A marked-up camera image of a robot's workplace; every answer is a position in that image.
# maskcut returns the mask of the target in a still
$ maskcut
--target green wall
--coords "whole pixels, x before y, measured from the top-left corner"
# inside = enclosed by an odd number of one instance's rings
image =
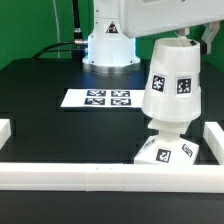
[[[29,58],[42,48],[57,42],[53,0],[0,0],[0,69],[17,58]],[[73,39],[72,0],[56,0],[61,28],[61,41]],[[79,0],[84,38],[93,29],[93,0]],[[191,38],[198,39],[203,26],[191,28]],[[151,58],[154,41],[174,36],[174,32],[138,38],[137,56]],[[57,57],[47,54],[44,57]],[[224,72],[224,23],[217,35],[212,54],[203,57]]]

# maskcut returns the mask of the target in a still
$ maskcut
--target black table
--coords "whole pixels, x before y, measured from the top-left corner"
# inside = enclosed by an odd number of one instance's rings
[[[0,118],[12,136],[1,162],[133,163],[150,118],[141,109],[60,107],[68,89],[144,89],[149,62],[124,74],[84,71],[79,62],[13,61],[0,72]],[[224,75],[202,64],[202,114],[185,138],[200,145],[197,164],[217,164],[203,140],[205,121],[224,127]],[[222,223],[222,194],[0,192],[7,223]]]

